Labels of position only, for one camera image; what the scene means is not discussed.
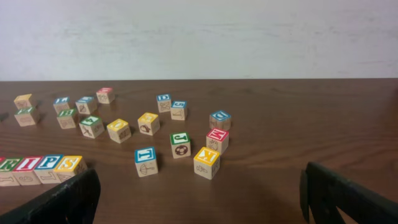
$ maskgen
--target alphabet block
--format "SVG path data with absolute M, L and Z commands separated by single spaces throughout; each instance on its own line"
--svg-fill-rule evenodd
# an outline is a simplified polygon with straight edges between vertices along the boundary
M 84 136 L 93 139 L 97 138 L 97 136 L 105 131 L 102 119 L 96 116 L 89 116 L 83 121 L 80 121 L 79 126 Z
M 185 121 L 188 115 L 187 102 L 186 101 L 174 101 L 170 109 L 172 119 Z
M 158 173 L 154 147 L 136 150 L 135 160 L 139 177 L 145 177 Z
M 35 125 L 39 122 L 39 112 L 34 107 L 22 108 L 15 113 L 19 126 Z
M 131 137 L 129 123 L 122 119 L 117 119 L 107 125 L 109 137 L 117 143 L 122 143 Z
M 97 98 L 99 103 L 110 104 L 114 100 L 114 93 L 112 88 L 102 88 L 97 91 Z
M 193 158 L 193 171 L 211 180 L 220 168 L 220 153 L 203 147 Z
M 73 107 L 73 105 L 70 103 L 69 96 L 55 99 L 53 105 L 57 114 L 59 114 L 63 110 L 68 110 Z
M 210 115 L 210 128 L 219 128 L 222 130 L 229 130 L 231 128 L 231 115 L 220 110 Z
M 159 116 L 152 113 L 144 113 L 138 119 L 139 131 L 142 134 L 153 136 L 160 129 Z
M 76 128 L 78 119 L 76 108 L 63 110 L 57 116 L 62 129 Z
M 12 170 L 23 158 L 5 158 L 0 163 L 0 187 L 19 186 L 18 180 L 12 174 Z
M 63 155 L 46 155 L 34 169 L 37 178 L 42 184 L 56 184 L 61 180 L 54 169 L 61 161 Z
M 173 158 L 191 156 L 191 140 L 188 133 L 174 133 L 170 135 Z
M 26 108 L 26 107 L 35 107 L 36 101 L 33 99 L 31 93 L 26 95 L 17 96 L 14 100 L 15 105 L 18 109 Z
M 91 114 L 97 110 L 97 102 L 92 96 L 84 96 L 76 101 L 76 107 L 80 114 Z
M 37 178 L 34 169 L 37 164 L 43 159 L 42 156 L 25 157 L 17 167 L 12 171 L 12 174 L 21 185 L 39 185 L 41 184 Z
M 87 170 L 87 165 L 82 156 L 64 156 L 54 172 L 61 182 Z
M 218 151 L 221 155 L 229 143 L 229 132 L 213 128 L 206 136 L 206 147 Z
M 172 106 L 172 97 L 170 96 L 170 94 L 156 96 L 156 99 L 157 107 L 160 113 L 170 111 L 170 107 Z

